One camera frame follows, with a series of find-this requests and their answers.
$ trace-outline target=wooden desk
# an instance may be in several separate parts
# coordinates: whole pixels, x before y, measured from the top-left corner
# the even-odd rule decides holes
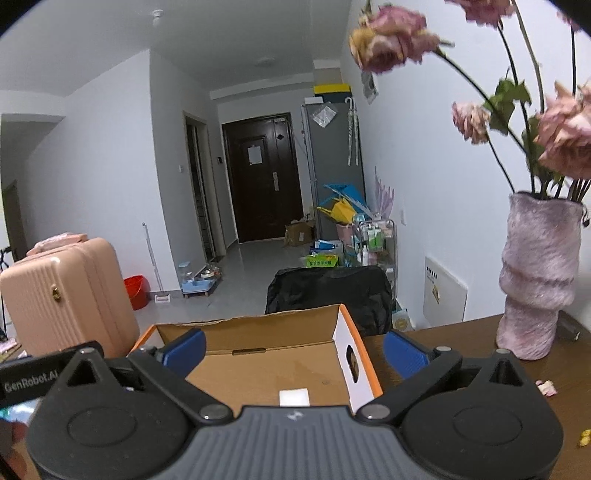
[[[446,345],[466,357],[486,357],[496,348],[495,334],[501,316],[410,332],[409,337],[435,348]],[[383,336],[364,340],[382,389],[402,380],[388,365],[382,350]],[[551,480],[583,480],[591,476],[591,445],[578,448],[581,432],[591,429],[591,333],[582,328],[578,341],[557,339],[549,356],[523,362],[535,380],[552,380],[558,395],[548,398],[564,429],[564,446]]]

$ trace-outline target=red bucket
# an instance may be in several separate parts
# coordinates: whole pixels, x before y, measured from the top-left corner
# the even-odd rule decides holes
[[[142,275],[125,279],[125,289],[134,310],[143,309],[148,304],[150,298],[146,291],[147,284],[147,280]]]

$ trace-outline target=bottle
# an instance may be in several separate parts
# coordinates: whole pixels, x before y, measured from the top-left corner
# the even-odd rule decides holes
[[[364,245],[363,250],[361,250],[361,264],[364,267],[369,265],[369,250],[367,245]]]

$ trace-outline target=blue gripper pad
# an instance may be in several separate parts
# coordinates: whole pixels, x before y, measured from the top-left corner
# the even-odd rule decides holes
[[[384,355],[390,366],[404,380],[429,364],[427,351],[421,350],[398,332],[388,332],[384,338]]]
[[[205,357],[205,333],[192,328],[158,350],[156,359],[181,378],[185,378]]]

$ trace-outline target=mop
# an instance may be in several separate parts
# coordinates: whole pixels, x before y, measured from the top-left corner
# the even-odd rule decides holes
[[[158,272],[158,266],[156,265],[156,259],[154,258],[154,251],[152,250],[152,242],[150,242],[150,234],[148,233],[148,225],[144,222],[142,223],[144,226],[144,231],[146,234],[146,243],[148,244],[148,251],[150,252],[150,259],[152,260],[152,266],[154,267],[154,274],[156,275],[156,281],[158,282],[158,288],[160,292],[164,291],[164,287],[162,286],[162,280],[160,278],[160,273]],[[170,303],[170,293],[168,295],[154,295],[154,303]]]

